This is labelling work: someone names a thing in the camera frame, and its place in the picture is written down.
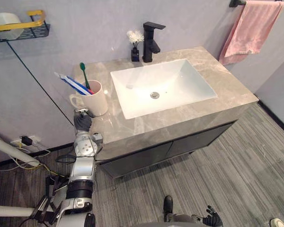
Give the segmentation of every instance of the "shoe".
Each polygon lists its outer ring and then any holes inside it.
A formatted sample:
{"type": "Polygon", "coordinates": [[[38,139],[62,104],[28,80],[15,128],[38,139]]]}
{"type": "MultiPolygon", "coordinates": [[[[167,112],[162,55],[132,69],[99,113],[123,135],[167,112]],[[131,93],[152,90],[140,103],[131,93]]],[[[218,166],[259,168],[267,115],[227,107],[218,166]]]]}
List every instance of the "shoe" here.
{"type": "Polygon", "coordinates": [[[284,227],[284,222],[278,218],[271,219],[270,227],[284,227]]]}
{"type": "Polygon", "coordinates": [[[173,207],[174,207],[174,203],[172,201],[172,197],[170,195],[165,196],[164,203],[163,203],[164,222],[167,222],[167,215],[169,213],[172,214],[173,207]]]}

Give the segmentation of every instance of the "baseboard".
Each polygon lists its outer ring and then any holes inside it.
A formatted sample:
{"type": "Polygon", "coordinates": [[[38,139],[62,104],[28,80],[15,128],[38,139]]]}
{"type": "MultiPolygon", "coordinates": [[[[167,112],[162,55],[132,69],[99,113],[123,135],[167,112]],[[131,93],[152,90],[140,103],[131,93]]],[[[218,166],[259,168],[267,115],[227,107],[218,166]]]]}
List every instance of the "baseboard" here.
{"type": "MultiPolygon", "coordinates": [[[[53,152],[53,151],[61,150],[61,149],[64,149],[64,148],[69,148],[73,144],[74,143],[67,143],[67,144],[64,144],[64,145],[61,145],[61,146],[58,146],[58,147],[49,148],[48,150],[53,152]]],[[[35,152],[35,153],[32,153],[32,154],[28,154],[28,155],[30,155],[31,157],[36,157],[38,155],[44,155],[46,153],[47,153],[47,151],[41,150],[41,151],[38,151],[38,152],[35,152]]],[[[11,164],[11,163],[13,163],[13,160],[12,159],[8,159],[8,160],[0,162],[0,166],[11,164]]]]}
{"type": "Polygon", "coordinates": [[[265,105],[261,100],[258,101],[258,105],[284,130],[284,123],[265,105]]]}

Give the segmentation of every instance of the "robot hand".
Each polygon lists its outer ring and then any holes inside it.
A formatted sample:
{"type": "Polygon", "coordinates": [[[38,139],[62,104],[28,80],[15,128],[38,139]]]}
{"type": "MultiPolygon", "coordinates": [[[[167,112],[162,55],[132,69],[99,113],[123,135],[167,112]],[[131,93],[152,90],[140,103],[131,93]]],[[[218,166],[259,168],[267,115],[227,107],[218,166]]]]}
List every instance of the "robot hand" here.
{"type": "Polygon", "coordinates": [[[203,218],[202,222],[203,224],[207,226],[213,226],[213,227],[223,227],[222,219],[220,218],[220,215],[214,210],[213,207],[207,206],[208,209],[206,210],[210,215],[207,215],[206,218],[203,218]]]}

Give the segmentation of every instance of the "wall-mounted shelf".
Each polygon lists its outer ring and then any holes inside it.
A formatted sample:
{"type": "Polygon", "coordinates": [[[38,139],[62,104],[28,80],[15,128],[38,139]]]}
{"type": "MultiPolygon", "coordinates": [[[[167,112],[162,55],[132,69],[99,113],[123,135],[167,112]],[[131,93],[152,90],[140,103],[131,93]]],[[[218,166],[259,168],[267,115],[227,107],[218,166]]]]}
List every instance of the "wall-mounted shelf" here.
{"type": "Polygon", "coordinates": [[[22,40],[22,39],[35,39],[41,37],[47,37],[49,34],[50,24],[45,22],[45,13],[43,10],[34,10],[28,11],[27,15],[30,16],[32,22],[25,23],[16,23],[16,24],[7,24],[0,25],[0,32],[7,31],[11,29],[23,28],[23,32],[17,39],[1,39],[1,42],[22,40]],[[39,15],[40,18],[37,21],[34,21],[34,16],[39,15]]]}

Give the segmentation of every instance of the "small black vase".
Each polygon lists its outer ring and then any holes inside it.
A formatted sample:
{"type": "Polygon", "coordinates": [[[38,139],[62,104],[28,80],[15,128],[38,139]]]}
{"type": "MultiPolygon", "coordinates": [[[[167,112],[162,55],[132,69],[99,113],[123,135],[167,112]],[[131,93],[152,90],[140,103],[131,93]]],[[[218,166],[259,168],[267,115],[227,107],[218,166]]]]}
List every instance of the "small black vase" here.
{"type": "Polygon", "coordinates": [[[132,49],[132,61],[140,61],[139,50],[137,49],[137,47],[134,47],[132,49]]]}

